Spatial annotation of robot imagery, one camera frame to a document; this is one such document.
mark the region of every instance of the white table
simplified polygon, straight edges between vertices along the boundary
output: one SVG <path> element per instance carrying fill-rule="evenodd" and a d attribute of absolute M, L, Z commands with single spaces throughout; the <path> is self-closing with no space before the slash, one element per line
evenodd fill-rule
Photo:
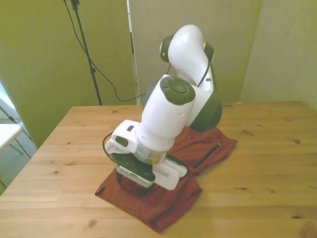
<path fill-rule="evenodd" d="M 23 154 L 18 148 L 11 145 L 11 142 L 18 137 L 23 131 L 22 127 L 17 124 L 0 124 L 0 153 L 7 147 L 10 146 L 20 154 Z"/>

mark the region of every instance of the cable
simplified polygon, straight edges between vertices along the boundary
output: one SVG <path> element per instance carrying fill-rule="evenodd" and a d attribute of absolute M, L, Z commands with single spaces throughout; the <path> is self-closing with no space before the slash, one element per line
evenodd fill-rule
<path fill-rule="evenodd" d="M 169 63 L 169 67 L 168 67 L 168 70 L 167 70 L 166 74 L 168 74 L 169 70 L 170 70 L 170 63 Z"/>
<path fill-rule="evenodd" d="M 23 148 L 23 146 L 20 144 L 20 142 L 17 140 L 17 139 L 15 139 L 16 140 L 16 142 L 19 144 L 19 146 L 22 148 L 22 150 L 24 151 L 24 153 L 29 157 L 29 158 L 31 158 L 31 156 L 25 151 L 25 149 Z"/>
<path fill-rule="evenodd" d="M 207 69 L 206 69 L 206 71 L 205 71 L 205 73 L 204 73 L 204 76 L 203 76 L 202 80 L 200 80 L 200 82 L 199 82 L 199 84 L 198 84 L 197 87 L 199 87 L 199 86 L 201 85 L 201 83 L 203 82 L 204 78 L 206 77 L 207 72 L 208 72 L 208 69 L 209 69 L 209 66 L 210 66 L 210 64 L 208 64 Z"/>
<path fill-rule="evenodd" d="M 107 150 L 106 150 L 106 148 L 105 148 L 105 141 L 107 140 L 107 138 L 108 138 L 109 136 L 112 135 L 112 133 L 113 133 L 113 132 L 109 133 L 109 134 L 106 135 L 105 138 L 103 139 L 103 149 L 104 149 L 104 153 L 105 153 L 108 157 L 110 157 L 110 154 L 107 152 Z"/>
<path fill-rule="evenodd" d="M 75 29 L 75 25 L 74 25 L 74 22 L 73 22 L 73 18 L 71 17 L 71 14 L 70 14 L 69 8 L 68 8 L 68 6 L 67 6 L 66 0 L 64 0 L 64 3 L 65 3 L 65 6 L 66 6 L 66 9 L 67 9 L 67 12 L 68 12 L 70 21 L 71 21 L 71 25 L 72 25 L 73 30 L 74 30 L 74 33 L 75 33 L 75 37 L 76 37 L 78 43 L 80 44 L 81 48 L 83 49 L 83 51 L 84 51 L 85 54 L 87 55 L 87 57 L 89 57 L 89 55 L 87 54 L 85 48 L 83 47 L 81 41 L 79 40 L 79 38 L 78 38 L 78 36 L 77 36 L 76 29 Z M 133 100 L 133 99 L 136 99 L 136 98 L 138 98 L 138 97 L 141 97 L 141 96 L 145 95 L 145 93 L 144 93 L 144 94 L 141 94 L 141 95 L 139 95 L 139 96 L 137 96 L 137 97 L 134 97 L 134 98 L 131 98 L 131 99 L 128 99 L 128 100 L 122 100 L 122 99 L 120 99 L 119 96 L 118 96 L 118 94 L 117 94 L 117 90 L 116 90 L 115 85 L 98 69 L 98 67 L 95 65 L 95 63 L 91 60 L 90 57 L 89 57 L 89 60 L 90 60 L 91 64 L 96 68 L 96 70 L 112 85 L 112 87 L 113 87 L 113 89 L 114 89 L 115 96 L 117 97 L 117 99 L 118 99 L 119 101 L 121 101 L 121 102 L 128 102 L 128 101 L 131 101 L 131 100 Z"/>

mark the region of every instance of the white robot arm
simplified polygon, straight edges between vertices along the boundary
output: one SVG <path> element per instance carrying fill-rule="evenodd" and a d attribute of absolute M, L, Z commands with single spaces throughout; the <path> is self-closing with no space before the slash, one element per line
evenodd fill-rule
<path fill-rule="evenodd" d="M 149 87 L 143 101 L 142 121 L 125 120 L 105 145 L 122 176 L 150 187 L 156 183 L 173 190 L 186 175 L 186 166 L 168 154 L 185 126 L 203 132 L 214 128 L 222 105 L 212 74 L 213 48 L 203 42 L 200 29 L 186 25 L 160 47 L 177 76 L 164 75 Z"/>

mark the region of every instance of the wood grain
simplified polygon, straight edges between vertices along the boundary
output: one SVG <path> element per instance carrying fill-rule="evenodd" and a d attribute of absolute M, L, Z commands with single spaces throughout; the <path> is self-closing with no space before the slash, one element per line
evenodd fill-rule
<path fill-rule="evenodd" d="M 97 198 L 114 168 L 103 137 L 141 106 L 75 107 L 0 197 L 1 238 L 292 238 L 317 219 L 317 114 L 302 103 L 224 105 L 238 144 L 197 180 L 203 194 L 163 234 Z"/>

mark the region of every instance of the green wall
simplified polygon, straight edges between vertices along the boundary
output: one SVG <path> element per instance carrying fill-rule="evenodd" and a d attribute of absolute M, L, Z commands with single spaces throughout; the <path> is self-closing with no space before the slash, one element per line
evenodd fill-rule
<path fill-rule="evenodd" d="M 91 58 L 121 98 L 134 97 L 126 0 L 81 0 L 79 14 Z M 1 3 L 0 81 L 38 147 L 71 107 L 98 105 L 63 0 Z M 103 104 L 120 104 L 98 73 L 97 81 Z"/>
<path fill-rule="evenodd" d="M 130 14 L 140 92 L 166 73 L 162 40 L 197 25 L 215 50 L 213 66 L 224 102 L 240 98 L 261 0 L 131 0 Z"/>
<path fill-rule="evenodd" d="M 241 99 L 317 110 L 316 0 L 263 0 Z"/>

